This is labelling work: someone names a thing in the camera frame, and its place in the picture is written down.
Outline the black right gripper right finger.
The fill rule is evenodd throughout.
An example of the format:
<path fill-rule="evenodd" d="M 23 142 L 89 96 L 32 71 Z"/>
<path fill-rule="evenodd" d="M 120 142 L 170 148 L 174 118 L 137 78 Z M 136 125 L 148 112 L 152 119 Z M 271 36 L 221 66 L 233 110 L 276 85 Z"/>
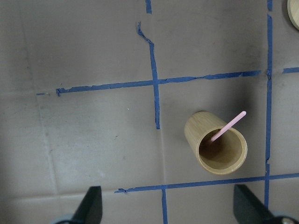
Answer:
<path fill-rule="evenodd" d="M 282 224 L 245 184 L 235 184 L 233 213 L 239 224 Z"/>

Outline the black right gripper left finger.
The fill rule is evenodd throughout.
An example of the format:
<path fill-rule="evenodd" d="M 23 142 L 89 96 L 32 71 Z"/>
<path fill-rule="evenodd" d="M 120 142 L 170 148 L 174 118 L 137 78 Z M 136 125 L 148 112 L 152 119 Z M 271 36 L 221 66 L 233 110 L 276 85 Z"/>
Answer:
<path fill-rule="evenodd" d="M 101 186 L 92 186 L 71 218 L 72 224 L 100 224 L 102 220 Z"/>

